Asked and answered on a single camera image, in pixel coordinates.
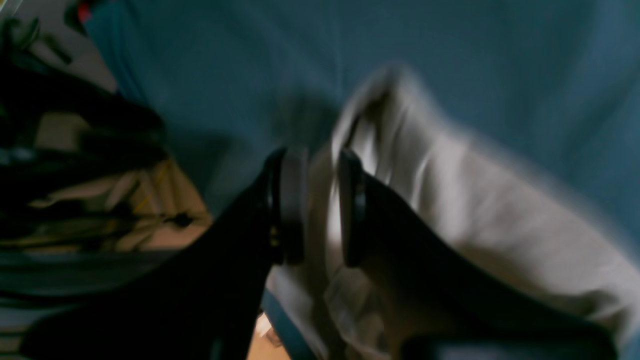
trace blue fabric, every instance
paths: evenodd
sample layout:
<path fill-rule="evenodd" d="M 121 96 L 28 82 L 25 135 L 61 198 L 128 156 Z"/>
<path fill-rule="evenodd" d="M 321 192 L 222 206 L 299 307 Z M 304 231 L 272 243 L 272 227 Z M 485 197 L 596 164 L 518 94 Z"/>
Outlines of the blue fabric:
<path fill-rule="evenodd" d="M 158 267 L 174 251 L 96 254 L 0 254 L 0 289 L 41 295 L 73 295 L 122 286 Z M 0 299 L 0 327 L 21 329 L 68 306 L 16 308 Z"/>
<path fill-rule="evenodd" d="M 278 300 L 268 290 L 262 296 L 262 310 L 267 314 L 271 325 L 278 332 L 287 354 L 294 360 L 315 360 L 316 356 L 305 339 L 285 314 Z"/>
<path fill-rule="evenodd" d="M 621 225 L 637 261 L 639 15 L 631 0 L 117 0 L 86 27 L 214 212 L 271 149 L 326 141 L 345 96 L 399 60 L 453 119 Z"/>

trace blue mattress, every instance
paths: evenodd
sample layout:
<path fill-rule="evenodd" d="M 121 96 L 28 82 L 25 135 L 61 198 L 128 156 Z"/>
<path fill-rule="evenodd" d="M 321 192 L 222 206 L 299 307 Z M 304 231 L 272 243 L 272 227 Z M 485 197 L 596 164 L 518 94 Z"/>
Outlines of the blue mattress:
<path fill-rule="evenodd" d="M 638 262 L 639 15 L 624 0 L 116 0 L 86 28 L 215 213 L 270 150 L 327 141 L 351 91 L 403 61 L 453 119 L 628 232 Z"/>

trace blue sheet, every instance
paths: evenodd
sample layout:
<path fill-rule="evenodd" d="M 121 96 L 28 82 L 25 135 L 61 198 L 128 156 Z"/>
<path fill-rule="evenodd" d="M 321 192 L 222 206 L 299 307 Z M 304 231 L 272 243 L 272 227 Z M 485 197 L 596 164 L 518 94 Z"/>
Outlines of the blue sheet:
<path fill-rule="evenodd" d="M 327 141 L 357 84 L 399 60 L 454 120 L 593 202 L 638 261 L 639 15 L 625 0 L 117 0 L 86 28 L 214 212 L 270 150 Z"/>

